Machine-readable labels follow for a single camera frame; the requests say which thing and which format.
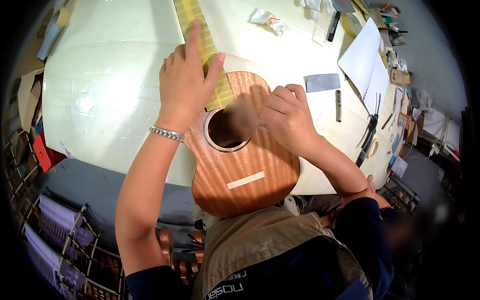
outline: red box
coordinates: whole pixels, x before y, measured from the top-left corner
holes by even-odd
[[[37,135],[33,142],[33,149],[44,172],[47,172],[62,159],[66,158],[64,154],[47,147],[43,130]]]

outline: crumpled paper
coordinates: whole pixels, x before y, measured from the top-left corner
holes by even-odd
[[[302,7],[307,6],[308,8],[310,8],[310,17],[312,17],[312,19],[318,19],[320,15],[320,5],[322,4],[322,0],[299,0],[299,3]],[[323,3],[327,13],[332,13],[332,0],[324,0]]]
[[[274,14],[259,8],[257,8],[253,14],[251,21],[257,24],[266,24],[268,27],[275,30],[279,36],[282,36],[285,33],[285,27],[287,27],[287,25]]]

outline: ukulele body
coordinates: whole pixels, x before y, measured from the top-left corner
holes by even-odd
[[[227,78],[235,99],[249,101],[257,111],[263,107],[270,93],[265,80],[250,72],[227,73]],[[217,217],[236,217],[280,202],[298,181],[299,158],[264,128],[236,147],[219,147],[208,134],[208,124],[222,109],[199,113],[184,135],[197,161],[193,198]]]

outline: sound hole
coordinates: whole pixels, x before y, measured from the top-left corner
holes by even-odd
[[[250,139],[254,133],[241,114],[217,111],[208,123],[208,135],[217,146],[231,149]]]

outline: white workbench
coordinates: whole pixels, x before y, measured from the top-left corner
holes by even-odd
[[[356,161],[368,124],[368,113],[353,85],[337,65],[339,53],[352,38],[339,25],[333,43],[312,41],[314,21],[294,0],[199,0],[218,51],[225,52],[225,72],[249,71],[273,90],[289,83],[304,86],[303,77],[338,73],[342,91],[342,122],[336,122],[335,91],[307,94],[317,131]],[[183,43],[173,1],[73,1],[72,16],[47,60],[43,87],[43,122],[47,146],[77,159],[127,173],[160,109],[158,71]],[[283,37],[249,22],[255,8],[274,13],[288,25]],[[358,19],[364,24],[360,14]],[[377,126],[379,149],[361,170],[383,184],[392,154],[395,125],[381,130],[393,107],[395,87],[389,85]],[[296,194],[334,193],[325,175],[300,159]],[[167,182],[190,186],[195,159],[180,145]]]

